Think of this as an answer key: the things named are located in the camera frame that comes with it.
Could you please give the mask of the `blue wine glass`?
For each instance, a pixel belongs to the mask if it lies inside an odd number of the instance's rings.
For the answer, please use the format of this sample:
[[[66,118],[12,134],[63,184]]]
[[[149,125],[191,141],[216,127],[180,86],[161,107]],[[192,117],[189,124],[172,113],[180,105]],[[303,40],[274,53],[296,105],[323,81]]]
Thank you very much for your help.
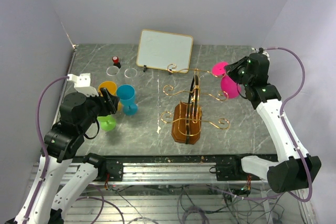
[[[125,115],[135,115],[138,111],[138,106],[135,103],[135,89],[133,86],[124,84],[117,88],[116,95],[119,97],[123,105],[123,113]]]

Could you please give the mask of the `clear wine glass front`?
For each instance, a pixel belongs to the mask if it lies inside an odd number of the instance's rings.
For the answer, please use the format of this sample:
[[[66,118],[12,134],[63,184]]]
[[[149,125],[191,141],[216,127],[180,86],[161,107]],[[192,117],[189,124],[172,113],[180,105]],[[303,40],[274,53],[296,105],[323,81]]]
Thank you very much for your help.
[[[109,66],[106,69],[107,80],[115,80],[118,77],[120,69],[117,66]]]

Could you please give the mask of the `green wine glass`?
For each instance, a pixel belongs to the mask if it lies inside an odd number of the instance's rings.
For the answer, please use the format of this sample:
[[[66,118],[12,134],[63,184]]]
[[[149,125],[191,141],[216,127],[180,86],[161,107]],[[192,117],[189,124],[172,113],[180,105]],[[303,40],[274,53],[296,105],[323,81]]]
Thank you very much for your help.
[[[116,120],[112,115],[99,116],[97,120],[100,127],[106,132],[113,130],[116,126]]]

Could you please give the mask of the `orange wine glass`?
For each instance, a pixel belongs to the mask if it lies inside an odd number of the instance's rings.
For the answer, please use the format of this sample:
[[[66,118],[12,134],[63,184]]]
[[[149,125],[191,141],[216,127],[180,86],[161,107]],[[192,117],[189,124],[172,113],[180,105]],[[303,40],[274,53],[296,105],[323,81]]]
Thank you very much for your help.
[[[100,91],[101,88],[106,88],[111,95],[116,96],[117,85],[113,81],[104,81],[98,86],[98,92],[100,95],[102,95]]]

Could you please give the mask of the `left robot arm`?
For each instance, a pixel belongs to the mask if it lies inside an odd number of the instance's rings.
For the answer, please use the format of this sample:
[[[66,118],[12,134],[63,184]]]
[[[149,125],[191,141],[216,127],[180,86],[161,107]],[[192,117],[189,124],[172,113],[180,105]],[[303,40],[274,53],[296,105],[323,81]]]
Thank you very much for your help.
[[[8,223],[63,223],[72,204],[94,180],[107,175],[104,157],[90,153],[63,188],[62,178],[77,150],[87,139],[86,132],[98,117],[117,112],[119,97],[106,88],[96,96],[73,92],[60,105],[60,119],[45,135],[47,148],[40,157],[37,175],[18,215]]]

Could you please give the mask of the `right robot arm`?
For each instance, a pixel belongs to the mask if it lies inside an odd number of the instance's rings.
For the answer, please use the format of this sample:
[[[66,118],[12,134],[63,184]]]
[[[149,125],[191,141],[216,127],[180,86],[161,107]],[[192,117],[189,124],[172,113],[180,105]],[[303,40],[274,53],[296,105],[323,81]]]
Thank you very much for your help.
[[[321,161],[310,155],[298,139],[284,110],[287,101],[268,81],[269,66],[268,52],[260,50],[235,63],[219,62],[212,68],[212,74],[244,87],[245,97],[262,118],[277,154],[275,162],[256,155],[245,156],[231,167],[231,172],[239,180],[249,174],[264,179],[276,193],[307,189],[311,194]]]

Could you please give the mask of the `pink wine glass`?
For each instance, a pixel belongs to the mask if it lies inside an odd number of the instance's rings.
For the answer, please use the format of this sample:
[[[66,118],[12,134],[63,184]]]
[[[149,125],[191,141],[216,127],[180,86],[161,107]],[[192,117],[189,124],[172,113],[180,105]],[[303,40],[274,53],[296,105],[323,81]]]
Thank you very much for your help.
[[[216,63],[212,68],[212,74],[221,77],[221,90],[228,94],[229,99],[239,96],[241,88],[226,74],[225,66],[229,63],[222,61]]]

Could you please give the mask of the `clear wine glass back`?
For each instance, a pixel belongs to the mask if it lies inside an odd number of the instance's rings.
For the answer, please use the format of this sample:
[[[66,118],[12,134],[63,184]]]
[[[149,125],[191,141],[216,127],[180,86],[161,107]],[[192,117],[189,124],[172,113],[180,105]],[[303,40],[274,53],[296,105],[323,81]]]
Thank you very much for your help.
[[[127,68],[124,71],[124,78],[125,78],[125,82],[129,85],[133,85],[133,83],[136,81],[138,76],[138,72],[136,69],[134,68]]]

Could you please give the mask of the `clear wine glass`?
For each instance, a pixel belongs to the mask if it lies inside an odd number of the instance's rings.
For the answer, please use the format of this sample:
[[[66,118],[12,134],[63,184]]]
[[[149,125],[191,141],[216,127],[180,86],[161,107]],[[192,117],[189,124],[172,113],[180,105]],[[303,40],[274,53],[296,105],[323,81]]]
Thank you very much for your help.
[[[125,78],[125,82],[129,85],[133,85],[133,83],[136,81],[138,76],[138,72],[136,69],[134,68],[127,68],[124,71],[124,78]]]
[[[115,80],[118,77],[120,69],[117,66],[109,66],[106,69],[107,80]]]

